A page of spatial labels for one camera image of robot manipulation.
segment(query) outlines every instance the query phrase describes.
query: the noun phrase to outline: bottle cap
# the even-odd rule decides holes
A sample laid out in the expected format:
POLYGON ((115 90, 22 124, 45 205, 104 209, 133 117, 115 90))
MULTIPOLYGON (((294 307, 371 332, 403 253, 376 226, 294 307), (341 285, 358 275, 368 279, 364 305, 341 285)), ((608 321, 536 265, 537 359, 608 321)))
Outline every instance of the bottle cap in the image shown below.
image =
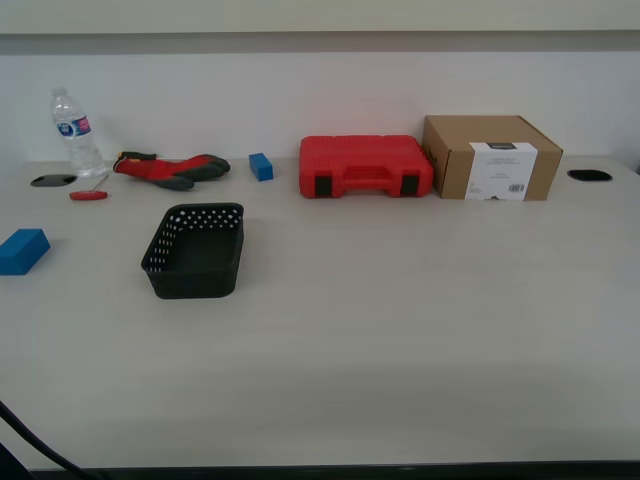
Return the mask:
POLYGON ((51 93, 54 97, 62 97, 67 94, 67 89, 64 87, 53 87, 51 93))

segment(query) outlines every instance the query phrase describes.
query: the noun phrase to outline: plastic bottle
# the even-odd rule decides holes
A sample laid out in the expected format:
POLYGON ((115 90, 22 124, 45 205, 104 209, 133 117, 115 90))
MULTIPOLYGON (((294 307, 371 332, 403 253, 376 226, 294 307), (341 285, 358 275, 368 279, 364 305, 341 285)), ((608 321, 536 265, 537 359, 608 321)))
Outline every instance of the plastic bottle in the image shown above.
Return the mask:
POLYGON ((55 87, 51 93, 53 121, 67 145, 76 174, 81 178, 102 175, 107 167, 93 143, 91 126, 82 107, 64 87, 55 87))

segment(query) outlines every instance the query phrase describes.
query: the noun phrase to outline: black basket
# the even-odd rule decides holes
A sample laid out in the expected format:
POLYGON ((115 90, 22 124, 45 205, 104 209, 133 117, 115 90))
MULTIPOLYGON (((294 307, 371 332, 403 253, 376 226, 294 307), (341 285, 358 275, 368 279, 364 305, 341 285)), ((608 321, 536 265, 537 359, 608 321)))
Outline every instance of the black basket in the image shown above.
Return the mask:
POLYGON ((160 298, 224 297, 240 264, 244 208, 196 203, 170 208, 142 259, 160 298))

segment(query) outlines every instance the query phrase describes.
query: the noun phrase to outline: blue block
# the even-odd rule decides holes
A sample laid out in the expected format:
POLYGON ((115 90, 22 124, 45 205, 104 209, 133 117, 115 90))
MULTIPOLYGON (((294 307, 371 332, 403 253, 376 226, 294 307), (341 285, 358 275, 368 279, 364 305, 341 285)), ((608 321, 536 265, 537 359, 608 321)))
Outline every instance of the blue block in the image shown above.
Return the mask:
POLYGON ((25 275, 49 248, 42 230, 18 230, 0 245, 0 275, 25 275))
POLYGON ((249 165, 259 182, 273 180, 273 166, 264 153, 249 155, 249 165))

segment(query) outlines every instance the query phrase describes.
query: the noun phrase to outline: glove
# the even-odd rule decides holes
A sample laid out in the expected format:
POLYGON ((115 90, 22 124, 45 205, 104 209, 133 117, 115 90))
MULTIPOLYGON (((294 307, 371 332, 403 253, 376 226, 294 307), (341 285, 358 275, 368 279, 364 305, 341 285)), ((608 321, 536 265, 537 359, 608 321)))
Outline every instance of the glove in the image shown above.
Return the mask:
POLYGON ((170 190, 189 190, 194 182, 218 178, 231 170, 229 163, 213 155, 197 155, 182 162, 158 160, 156 154, 122 152, 113 166, 116 173, 142 178, 170 190))

